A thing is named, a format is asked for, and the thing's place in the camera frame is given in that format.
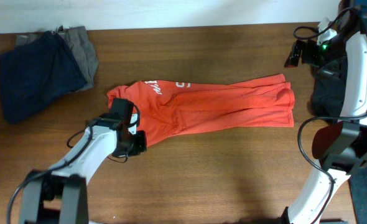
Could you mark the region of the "red orange t-shirt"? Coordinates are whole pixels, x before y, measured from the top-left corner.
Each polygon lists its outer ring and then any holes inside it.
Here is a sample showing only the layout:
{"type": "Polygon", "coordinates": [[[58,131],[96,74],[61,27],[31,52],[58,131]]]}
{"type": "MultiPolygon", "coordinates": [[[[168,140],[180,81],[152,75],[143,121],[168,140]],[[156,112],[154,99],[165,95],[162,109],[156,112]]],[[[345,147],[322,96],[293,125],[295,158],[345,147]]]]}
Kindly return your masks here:
{"type": "Polygon", "coordinates": [[[185,134],[294,125],[295,96],[283,74],[229,85],[139,81],[117,86],[107,97],[109,102],[127,99],[139,108],[138,129],[148,146],[185,134]]]}

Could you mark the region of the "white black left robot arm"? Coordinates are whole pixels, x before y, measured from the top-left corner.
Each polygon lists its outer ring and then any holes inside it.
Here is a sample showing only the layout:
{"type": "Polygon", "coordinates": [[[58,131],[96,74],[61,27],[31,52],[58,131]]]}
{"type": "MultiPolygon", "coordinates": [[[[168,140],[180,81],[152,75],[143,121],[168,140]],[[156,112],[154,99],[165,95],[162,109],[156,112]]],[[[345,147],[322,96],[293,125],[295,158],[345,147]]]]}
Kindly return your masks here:
{"type": "Polygon", "coordinates": [[[19,223],[90,223],[87,185],[103,161],[126,162],[146,151],[139,114],[106,113],[87,122],[81,139],[47,170],[32,170],[22,191],[19,223]]]}

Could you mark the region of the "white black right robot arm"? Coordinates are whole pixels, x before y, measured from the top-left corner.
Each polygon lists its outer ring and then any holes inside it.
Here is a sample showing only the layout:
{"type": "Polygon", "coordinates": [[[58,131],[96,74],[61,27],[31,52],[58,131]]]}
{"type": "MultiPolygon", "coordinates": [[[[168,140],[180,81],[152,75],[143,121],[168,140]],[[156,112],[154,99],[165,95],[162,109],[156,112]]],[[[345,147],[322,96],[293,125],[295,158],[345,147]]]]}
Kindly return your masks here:
{"type": "Polygon", "coordinates": [[[285,67],[309,64],[323,77],[345,81],[340,114],[319,129],[307,162],[312,171],[280,223],[320,223],[335,192],[367,167],[367,1],[341,1],[337,17],[313,35],[297,36],[285,67]]]}

